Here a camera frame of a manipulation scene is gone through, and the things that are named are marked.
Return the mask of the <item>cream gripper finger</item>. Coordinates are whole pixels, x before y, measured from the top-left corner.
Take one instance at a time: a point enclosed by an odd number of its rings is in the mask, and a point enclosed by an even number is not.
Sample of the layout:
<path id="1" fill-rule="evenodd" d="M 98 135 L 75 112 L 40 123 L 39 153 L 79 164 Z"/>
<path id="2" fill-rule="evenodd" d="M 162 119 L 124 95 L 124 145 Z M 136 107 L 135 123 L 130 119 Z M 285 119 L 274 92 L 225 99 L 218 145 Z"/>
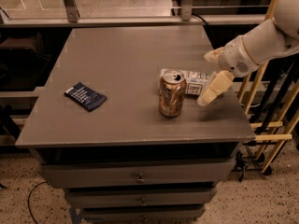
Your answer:
<path id="1" fill-rule="evenodd" d="M 204 55 L 204 59 L 210 63 L 218 63 L 222 51 L 223 47 L 209 51 Z"/>
<path id="2" fill-rule="evenodd" d="M 234 76 L 229 71 L 221 70 L 220 72 L 211 73 L 207 80 L 203 82 L 203 88 L 197 98 L 197 104 L 200 106 L 209 105 L 218 96 L 227 92 L 233 85 Z"/>

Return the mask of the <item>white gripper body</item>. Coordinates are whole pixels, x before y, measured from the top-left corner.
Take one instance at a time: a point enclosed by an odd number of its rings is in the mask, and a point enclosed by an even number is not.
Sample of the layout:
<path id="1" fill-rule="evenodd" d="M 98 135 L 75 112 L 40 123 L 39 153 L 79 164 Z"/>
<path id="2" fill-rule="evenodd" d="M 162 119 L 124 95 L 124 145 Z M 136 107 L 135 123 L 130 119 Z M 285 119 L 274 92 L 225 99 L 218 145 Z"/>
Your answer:
<path id="1" fill-rule="evenodd" d="M 245 77 L 259 68 L 247 54 L 242 35 L 223 47 L 219 65 L 221 69 L 231 72 L 234 77 Z"/>

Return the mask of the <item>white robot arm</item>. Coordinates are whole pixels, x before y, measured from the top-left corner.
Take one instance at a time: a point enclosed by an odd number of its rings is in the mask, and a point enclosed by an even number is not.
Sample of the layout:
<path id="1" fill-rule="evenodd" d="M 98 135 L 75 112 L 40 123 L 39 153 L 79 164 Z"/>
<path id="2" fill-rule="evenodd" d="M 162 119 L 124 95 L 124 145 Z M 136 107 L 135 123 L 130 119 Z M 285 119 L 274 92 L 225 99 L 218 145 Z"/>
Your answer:
<path id="1" fill-rule="evenodd" d="M 278 0 L 272 19 L 204 55 L 221 70 L 210 75 L 197 104 L 209 105 L 232 86 L 235 77 L 245 77 L 265 62 L 298 53 L 299 0 Z"/>

